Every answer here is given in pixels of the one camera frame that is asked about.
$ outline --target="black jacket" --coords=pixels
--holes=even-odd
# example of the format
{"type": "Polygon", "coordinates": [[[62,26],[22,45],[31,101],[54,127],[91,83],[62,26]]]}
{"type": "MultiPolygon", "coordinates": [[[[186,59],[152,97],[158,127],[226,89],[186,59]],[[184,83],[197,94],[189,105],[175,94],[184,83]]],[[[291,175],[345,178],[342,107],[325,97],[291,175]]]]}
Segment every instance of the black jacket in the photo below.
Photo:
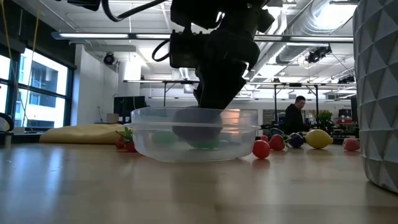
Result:
{"type": "Polygon", "coordinates": [[[297,109],[294,104],[288,106],[285,113],[285,134],[298,133],[304,130],[303,116],[301,115],[301,111],[297,109]]]}

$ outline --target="yellow lemon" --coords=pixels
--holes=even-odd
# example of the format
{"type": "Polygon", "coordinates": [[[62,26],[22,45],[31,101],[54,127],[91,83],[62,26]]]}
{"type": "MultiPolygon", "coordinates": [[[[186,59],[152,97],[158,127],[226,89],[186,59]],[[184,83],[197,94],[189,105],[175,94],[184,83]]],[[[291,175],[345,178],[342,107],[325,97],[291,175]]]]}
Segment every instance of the yellow lemon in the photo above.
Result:
{"type": "Polygon", "coordinates": [[[315,149],[323,149],[333,143],[333,139],[328,135],[328,133],[321,129],[315,129],[307,133],[305,140],[307,144],[315,149]]]}

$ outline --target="green ball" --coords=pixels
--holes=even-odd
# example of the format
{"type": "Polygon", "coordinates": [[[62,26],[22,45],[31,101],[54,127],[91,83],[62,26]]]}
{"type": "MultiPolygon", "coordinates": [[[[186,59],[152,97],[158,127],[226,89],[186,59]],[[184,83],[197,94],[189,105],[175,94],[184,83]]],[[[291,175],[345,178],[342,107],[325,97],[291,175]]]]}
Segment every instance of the green ball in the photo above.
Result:
{"type": "Polygon", "coordinates": [[[155,146],[171,146],[177,142],[177,137],[170,131],[157,131],[152,135],[155,146]]]}
{"type": "Polygon", "coordinates": [[[207,142],[193,142],[189,141],[188,144],[195,149],[215,149],[220,145],[220,140],[215,139],[207,142]]]}

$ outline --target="red tomato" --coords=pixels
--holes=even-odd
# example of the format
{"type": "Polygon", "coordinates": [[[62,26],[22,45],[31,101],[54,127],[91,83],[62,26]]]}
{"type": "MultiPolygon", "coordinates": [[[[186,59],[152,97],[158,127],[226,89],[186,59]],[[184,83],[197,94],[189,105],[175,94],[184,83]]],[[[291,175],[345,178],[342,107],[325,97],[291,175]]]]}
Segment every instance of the red tomato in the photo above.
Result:
{"type": "Polygon", "coordinates": [[[126,149],[127,149],[127,152],[137,152],[136,147],[134,146],[134,142],[132,142],[132,141],[129,141],[126,144],[126,149]]]}
{"type": "Polygon", "coordinates": [[[261,140],[268,142],[268,136],[261,136],[261,140]]]}
{"type": "Polygon", "coordinates": [[[253,154],[259,159],[265,159],[269,156],[270,147],[264,140],[257,140],[253,146],[253,154]]]}
{"type": "Polygon", "coordinates": [[[115,143],[116,149],[124,149],[124,137],[120,136],[118,141],[115,143]]]}

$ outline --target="yellow cushion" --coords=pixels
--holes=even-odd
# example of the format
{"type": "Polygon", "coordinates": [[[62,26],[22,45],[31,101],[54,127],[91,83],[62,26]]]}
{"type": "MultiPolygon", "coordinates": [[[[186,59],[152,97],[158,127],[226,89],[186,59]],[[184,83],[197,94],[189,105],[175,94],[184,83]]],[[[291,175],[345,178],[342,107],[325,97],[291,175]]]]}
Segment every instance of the yellow cushion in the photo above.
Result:
{"type": "Polygon", "coordinates": [[[46,131],[40,137],[44,143],[114,144],[120,137],[116,131],[124,131],[121,124],[90,124],[67,126],[46,131]]]}

